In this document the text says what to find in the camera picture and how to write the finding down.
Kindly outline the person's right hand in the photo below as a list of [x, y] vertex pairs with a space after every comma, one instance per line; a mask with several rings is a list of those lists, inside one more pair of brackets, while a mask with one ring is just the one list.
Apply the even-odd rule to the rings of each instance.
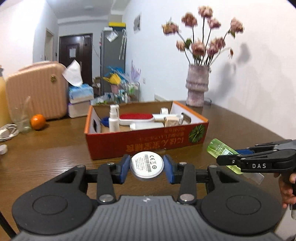
[[286, 209], [289, 205], [294, 205], [296, 202], [295, 195], [293, 194], [293, 186], [295, 185], [295, 173], [289, 176], [288, 181], [284, 181], [280, 173], [274, 173], [274, 178], [278, 178], [278, 185], [282, 198], [282, 207]]

